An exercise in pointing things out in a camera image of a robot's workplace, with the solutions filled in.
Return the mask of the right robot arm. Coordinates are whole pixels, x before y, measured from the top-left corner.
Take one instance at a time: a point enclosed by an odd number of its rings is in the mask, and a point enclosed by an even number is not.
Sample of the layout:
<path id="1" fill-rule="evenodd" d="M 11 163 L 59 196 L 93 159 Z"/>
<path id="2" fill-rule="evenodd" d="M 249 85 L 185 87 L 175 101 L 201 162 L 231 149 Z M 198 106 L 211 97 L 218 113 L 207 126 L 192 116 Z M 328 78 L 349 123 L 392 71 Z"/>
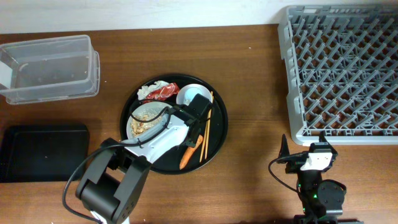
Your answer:
<path id="1" fill-rule="evenodd" d="M 297 193 L 303 215 L 296 215 L 294 223 L 337 223 L 343 214 L 346 186 L 340 182 L 323 179 L 322 174 L 332 168 L 338 153 L 321 134 L 308 151 L 289 152 L 286 136 L 282 136 L 277 163 L 285 164 L 287 174 L 296 174 Z"/>

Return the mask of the white bowl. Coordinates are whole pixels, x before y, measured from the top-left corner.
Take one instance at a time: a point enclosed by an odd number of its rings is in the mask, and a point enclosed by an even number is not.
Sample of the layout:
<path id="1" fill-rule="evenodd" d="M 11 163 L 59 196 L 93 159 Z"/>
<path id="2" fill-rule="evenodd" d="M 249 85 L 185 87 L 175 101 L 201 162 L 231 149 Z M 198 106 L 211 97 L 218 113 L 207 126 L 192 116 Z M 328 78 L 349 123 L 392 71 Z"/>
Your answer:
<path id="1" fill-rule="evenodd" d="M 196 95 L 201 95 L 212 101 L 210 91 L 199 84 L 189 84 L 180 89 L 176 97 L 176 104 L 189 105 Z"/>

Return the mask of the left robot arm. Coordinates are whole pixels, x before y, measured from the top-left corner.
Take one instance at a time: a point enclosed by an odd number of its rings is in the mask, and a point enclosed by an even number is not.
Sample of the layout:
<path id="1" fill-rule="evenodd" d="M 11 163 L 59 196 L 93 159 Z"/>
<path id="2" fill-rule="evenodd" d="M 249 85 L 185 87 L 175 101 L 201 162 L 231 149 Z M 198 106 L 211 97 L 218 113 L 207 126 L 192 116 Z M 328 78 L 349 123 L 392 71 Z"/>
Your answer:
<path id="1" fill-rule="evenodd" d="M 155 161 L 177 146 L 194 147 L 212 103 L 196 95 L 189 105 L 166 106 L 143 135 L 105 140 L 82 163 L 87 169 L 75 195 L 96 223 L 125 223 L 139 200 Z"/>

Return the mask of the white plate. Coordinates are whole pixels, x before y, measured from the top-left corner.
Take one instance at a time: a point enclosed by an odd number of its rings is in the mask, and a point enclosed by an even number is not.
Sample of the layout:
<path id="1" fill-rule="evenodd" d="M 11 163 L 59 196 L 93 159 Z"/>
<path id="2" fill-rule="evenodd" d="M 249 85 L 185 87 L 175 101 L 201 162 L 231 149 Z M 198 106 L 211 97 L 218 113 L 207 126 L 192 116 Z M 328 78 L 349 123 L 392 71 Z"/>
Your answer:
<path id="1" fill-rule="evenodd" d="M 162 115 L 154 119 L 165 107 L 170 107 L 164 102 L 153 101 L 139 105 L 128 114 L 126 134 L 128 139 L 143 135 L 162 121 Z"/>

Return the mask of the orange carrot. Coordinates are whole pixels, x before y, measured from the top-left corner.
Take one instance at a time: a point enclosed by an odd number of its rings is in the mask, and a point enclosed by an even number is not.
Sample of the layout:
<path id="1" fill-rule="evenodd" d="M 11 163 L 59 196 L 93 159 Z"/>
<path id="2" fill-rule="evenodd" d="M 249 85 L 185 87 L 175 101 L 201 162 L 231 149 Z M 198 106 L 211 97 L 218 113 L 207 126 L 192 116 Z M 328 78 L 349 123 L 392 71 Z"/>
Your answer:
<path id="1" fill-rule="evenodd" d="M 180 165 L 179 165 L 180 170 L 182 170 L 183 168 L 186 167 L 190 158 L 193 156 L 193 153 L 199 148 L 199 146 L 202 144 L 202 142 L 203 142 L 203 136 L 199 135 L 196 145 L 194 147 L 188 147 L 186 149 L 186 151 L 180 161 Z"/>

